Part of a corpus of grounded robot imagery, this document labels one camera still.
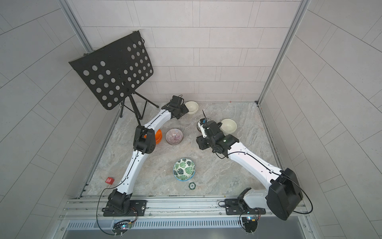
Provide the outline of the cream bowl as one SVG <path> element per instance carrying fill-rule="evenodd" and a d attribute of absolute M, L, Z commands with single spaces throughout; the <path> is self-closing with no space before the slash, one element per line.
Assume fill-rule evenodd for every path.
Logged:
<path fill-rule="evenodd" d="M 189 110 L 188 112 L 189 115 L 194 115 L 199 109 L 198 103 L 194 101 L 188 101 L 185 103 L 185 105 L 187 109 Z"/>
<path fill-rule="evenodd" d="M 224 134 L 232 134 L 237 130 L 237 123 L 232 119 L 223 119 L 221 121 L 221 130 Z"/>

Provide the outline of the purple striped bowl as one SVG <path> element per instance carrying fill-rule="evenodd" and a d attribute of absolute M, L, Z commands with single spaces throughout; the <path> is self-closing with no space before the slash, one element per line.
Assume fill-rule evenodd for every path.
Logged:
<path fill-rule="evenodd" d="M 166 142 L 170 145 L 177 145 L 181 143 L 183 138 L 184 138 L 184 134 L 178 128 L 172 128 L 168 130 L 165 135 Z"/>

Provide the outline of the orange bowl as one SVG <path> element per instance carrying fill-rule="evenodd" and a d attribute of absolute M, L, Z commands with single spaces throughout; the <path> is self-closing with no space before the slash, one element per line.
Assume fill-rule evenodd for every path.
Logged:
<path fill-rule="evenodd" d="M 149 145 L 157 145 L 162 140 L 162 131 L 159 129 L 155 131 L 152 128 L 146 129 L 145 135 L 144 135 L 144 142 Z"/>

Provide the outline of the small green leaf bowl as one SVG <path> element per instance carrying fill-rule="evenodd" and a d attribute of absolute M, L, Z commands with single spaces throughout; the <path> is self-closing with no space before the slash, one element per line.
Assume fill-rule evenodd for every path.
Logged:
<path fill-rule="evenodd" d="M 179 159 L 173 167 L 174 176 L 175 175 L 194 175 L 195 172 L 196 172 L 195 163 L 188 158 Z"/>

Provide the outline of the large green leaf bowl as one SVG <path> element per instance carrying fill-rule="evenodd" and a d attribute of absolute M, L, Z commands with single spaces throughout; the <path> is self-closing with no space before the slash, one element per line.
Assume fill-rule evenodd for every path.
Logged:
<path fill-rule="evenodd" d="M 175 175 L 175 178 L 179 181 L 188 181 L 190 179 L 192 179 L 194 177 L 194 175 Z"/>

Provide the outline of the black floral bowl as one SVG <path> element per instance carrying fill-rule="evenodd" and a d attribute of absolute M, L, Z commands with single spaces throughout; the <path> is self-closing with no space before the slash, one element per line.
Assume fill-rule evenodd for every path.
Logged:
<path fill-rule="evenodd" d="M 199 132 L 202 132 L 202 127 L 203 127 L 203 123 L 202 123 L 201 121 L 198 121 L 198 122 L 197 122 L 197 130 L 198 130 Z"/>

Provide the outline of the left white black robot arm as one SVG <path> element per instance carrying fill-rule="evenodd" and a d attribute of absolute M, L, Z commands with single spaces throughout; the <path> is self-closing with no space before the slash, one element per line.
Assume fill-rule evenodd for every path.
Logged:
<path fill-rule="evenodd" d="M 136 127 L 133 140 L 133 154 L 121 182 L 109 194 L 106 207 L 102 209 L 105 217 L 127 216 L 132 211 L 130 199 L 139 172 L 155 147 L 157 131 L 169 120 L 180 119 L 189 112 L 182 95 L 173 96 L 160 112 L 148 123 Z"/>

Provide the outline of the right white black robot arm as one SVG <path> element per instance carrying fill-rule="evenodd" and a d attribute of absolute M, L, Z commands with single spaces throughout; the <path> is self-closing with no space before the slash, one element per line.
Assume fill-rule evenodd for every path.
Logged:
<path fill-rule="evenodd" d="M 238 197 L 244 201 L 244 206 L 250 209 L 268 208 L 279 219 L 287 220 L 303 200 L 296 174 L 289 168 L 282 170 L 264 161 L 239 139 L 230 134 L 225 135 L 220 129 L 221 125 L 220 122 L 200 119 L 198 128 L 202 135 L 196 139 L 199 148 L 211 148 L 213 153 L 233 160 L 263 184 L 265 190 L 258 193 L 253 189 L 244 190 Z"/>

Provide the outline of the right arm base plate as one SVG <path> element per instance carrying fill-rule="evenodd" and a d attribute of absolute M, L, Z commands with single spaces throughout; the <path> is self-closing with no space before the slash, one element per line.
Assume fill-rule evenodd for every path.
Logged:
<path fill-rule="evenodd" d="M 220 207 L 225 209 L 226 215 L 265 215 L 264 208 L 250 208 L 243 200 L 224 199 L 218 203 Z"/>

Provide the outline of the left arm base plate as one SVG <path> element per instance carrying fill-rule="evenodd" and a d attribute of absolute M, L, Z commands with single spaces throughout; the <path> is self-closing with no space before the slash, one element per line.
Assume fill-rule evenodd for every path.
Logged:
<path fill-rule="evenodd" d="M 147 200 L 130 200 L 129 203 L 129 206 L 127 206 L 121 211 L 113 207 L 109 202 L 107 202 L 106 207 L 102 208 L 101 211 L 103 212 L 104 217 L 144 216 L 147 207 Z"/>

